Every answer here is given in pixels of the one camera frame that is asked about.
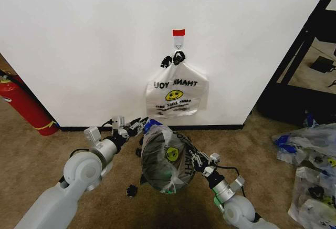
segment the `black cable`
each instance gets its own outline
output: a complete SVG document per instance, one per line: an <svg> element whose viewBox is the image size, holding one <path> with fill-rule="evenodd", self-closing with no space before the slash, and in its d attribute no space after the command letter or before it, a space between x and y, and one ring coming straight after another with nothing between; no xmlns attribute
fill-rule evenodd
<svg viewBox="0 0 336 229"><path fill-rule="evenodd" d="M72 157L74 155L74 153L76 153L77 151L90 151L90 150L89 149L75 149L75 150L72 151L69 158Z"/></svg>
<svg viewBox="0 0 336 229"><path fill-rule="evenodd" d="M112 119L108 120L107 122L105 122L105 123L104 123L103 125L101 125L101 126L104 127L104 126L107 125L107 124L112 125L112 124L113 124Z"/></svg>
<svg viewBox="0 0 336 229"><path fill-rule="evenodd" d="M214 165L214 166L220 169L225 169L225 170L235 170L237 172L237 175L240 176L239 171L236 167L224 167L224 166L218 166L218 165Z"/></svg>
<svg viewBox="0 0 336 229"><path fill-rule="evenodd" d="M236 167L224 167L224 166L218 166L218 165L215 165L215 164L214 164L214 166L217 167L217 168L220 168L220 169L225 169L225 170L235 170L237 172L237 175L240 176L239 171ZM241 187L241 192L243 193L243 196L246 197L243 186Z"/></svg>

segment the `white wall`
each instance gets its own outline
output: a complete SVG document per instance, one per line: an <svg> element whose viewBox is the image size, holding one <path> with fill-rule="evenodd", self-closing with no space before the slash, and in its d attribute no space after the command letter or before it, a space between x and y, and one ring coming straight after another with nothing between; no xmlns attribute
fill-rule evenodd
<svg viewBox="0 0 336 229"><path fill-rule="evenodd" d="M317 2L0 0L0 52L61 126L96 126L146 115L146 83L185 28L207 110L164 123L242 124Z"/></svg>

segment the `red fire extinguisher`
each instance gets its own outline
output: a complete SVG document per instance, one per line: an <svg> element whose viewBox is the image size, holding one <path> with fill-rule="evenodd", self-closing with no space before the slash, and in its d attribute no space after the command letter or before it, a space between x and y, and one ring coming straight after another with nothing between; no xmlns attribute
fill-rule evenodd
<svg viewBox="0 0 336 229"><path fill-rule="evenodd" d="M3 97L22 117L24 117L40 134L49 136L57 132L56 122L46 113L41 105L32 97L22 79L10 76L0 80L0 96Z"/></svg>

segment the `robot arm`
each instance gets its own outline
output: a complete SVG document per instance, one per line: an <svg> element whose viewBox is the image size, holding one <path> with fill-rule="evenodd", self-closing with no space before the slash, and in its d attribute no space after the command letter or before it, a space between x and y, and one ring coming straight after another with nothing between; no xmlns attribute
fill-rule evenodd
<svg viewBox="0 0 336 229"><path fill-rule="evenodd" d="M16 225L16 229L66 229L77 211L77 203L85 191L99 185L112 169L112 159L132 136L142 132L147 118L124 124L124 118L111 120L112 136L101 140L98 128L88 128L85 135L91 143L89 152L70 157L64 175L35 201Z"/></svg>
<svg viewBox="0 0 336 229"><path fill-rule="evenodd" d="M215 204L228 224L239 229L279 229L276 225L262 219L246 197L236 195L239 189L244 193L245 180L240 175L234 182L228 184L224 176L217 172L219 154L213 153L208 157L194 146L190 147L189 152L192 155L195 171L200 172L209 182L210 189L215 193Z"/></svg>

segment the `blue plastic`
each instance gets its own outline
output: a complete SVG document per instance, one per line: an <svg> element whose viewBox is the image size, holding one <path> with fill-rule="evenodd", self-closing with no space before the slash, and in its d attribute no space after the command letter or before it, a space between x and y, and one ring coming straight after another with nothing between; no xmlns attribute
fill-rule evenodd
<svg viewBox="0 0 336 229"><path fill-rule="evenodd" d="M296 153L297 150L295 147L286 145L289 136L280 136L278 140L275 141L275 144L282 149L285 149L288 153Z"/></svg>
<svg viewBox="0 0 336 229"><path fill-rule="evenodd" d="M162 124L154 119L149 119L143 127L143 133L147 133L153 125L161 126Z"/></svg>

